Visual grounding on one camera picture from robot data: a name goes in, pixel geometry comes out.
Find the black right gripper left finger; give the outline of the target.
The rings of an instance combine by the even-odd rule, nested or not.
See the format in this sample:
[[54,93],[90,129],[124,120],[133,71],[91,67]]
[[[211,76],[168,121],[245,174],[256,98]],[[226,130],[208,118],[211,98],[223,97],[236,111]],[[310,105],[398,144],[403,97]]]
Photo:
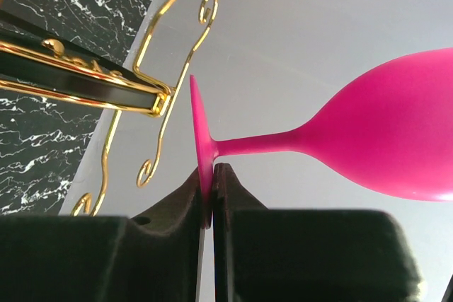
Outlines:
[[196,301],[197,172],[135,217],[4,216],[2,301]]

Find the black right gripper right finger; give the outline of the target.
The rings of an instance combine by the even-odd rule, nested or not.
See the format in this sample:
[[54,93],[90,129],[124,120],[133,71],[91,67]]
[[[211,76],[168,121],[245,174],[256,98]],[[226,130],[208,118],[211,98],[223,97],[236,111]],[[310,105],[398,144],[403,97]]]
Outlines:
[[213,177],[217,301],[420,301],[423,278],[383,211],[269,209],[227,163]]

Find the magenta wine glass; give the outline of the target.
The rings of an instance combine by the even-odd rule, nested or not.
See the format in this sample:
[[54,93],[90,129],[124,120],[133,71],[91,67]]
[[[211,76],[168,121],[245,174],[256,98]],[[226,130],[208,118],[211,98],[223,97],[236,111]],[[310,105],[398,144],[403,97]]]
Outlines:
[[276,134],[218,141],[190,78],[190,100],[205,225],[211,224],[214,160],[300,152],[348,180],[392,197],[452,199],[452,50],[385,62],[338,91],[309,121]]

